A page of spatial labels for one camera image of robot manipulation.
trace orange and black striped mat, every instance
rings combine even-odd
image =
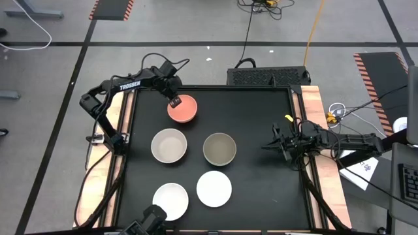
[[[96,0],[89,19],[127,21],[131,15],[133,3],[134,0]]]
[[[354,54],[354,60],[372,100],[408,83],[408,69],[396,52]],[[408,115],[407,103],[407,89],[390,93],[373,102],[387,136],[393,134],[394,121]]]

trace bowl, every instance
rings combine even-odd
[[[199,200],[212,208],[227,203],[231,197],[233,187],[228,176],[216,170],[204,173],[197,182],[197,196]]]
[[[176,108],[167,105],[167,112],[174,121],[186,123],[196,116],[197,103],[190,95],[179,95],[179,98],[182,102]]]
[[[166,183],[157,189],[152,198],[152,204],[164,210],[167,214],[166,221],[175,221],[187,210],[189,196],[181,185]]]
[[[164,129],[151,141],[152,155],[162,163],[173,163],[181,159],[187,149],[187,140],[176,129]]]
[[[225,133],[211,134],[203,144],[203,155],[215,166],[225,166],[235,157],[236,144],[234,139]]]

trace beige bowl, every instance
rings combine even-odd
[[[235,157],[236,144],[234,139],[225,133],[211,134],[203,144],[203,155],[215,166],[225,166]]]
[[[173,163],[181,159],[187,149],[187,140],[176,129],[158,132],[151,142],[152,155],[162,163]]]

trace white paper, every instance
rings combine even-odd
[[[344,156],[346,156],[350,153],[353,153],[353,152],[354,151],[344,150],[341,157],[344,157]],[[354,164],[353,166],[349,166],[347,168],[350,171],[360,175],[361,177],[363,177],[367,181],[370,181],[370,179],[372,179],[374,170],[376,169],[376,166],[378,165],[378,162],[379,161],[376,158],[372,157],[372,158],[367,159],[367,160],[365,160],[361,163]],[[350,173],[348,170],[341,169],[340,170],[340,175],[342,175],[343,177],[345,177],[347,180],[354,183],[355,185],[359,186],[362,190],[367,189],[368,183],[365,182],[364,180],[362,180],[360,177]]]

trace white plate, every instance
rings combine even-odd
[[[167,213],[166,221],[175,221],[187,210],[189,196],[181,185],[166,183],[155,192],[152,204],[161,207]]]
[[[187,149],[184,134],[176,129],[164,129],[151,141],[152,155],[162,163],[173,163],[181,159]]]
[[[220,207],[231,197],[233,187],[229,178],[222,172],[209,171],[197,182],[197,196],[209,207]]]

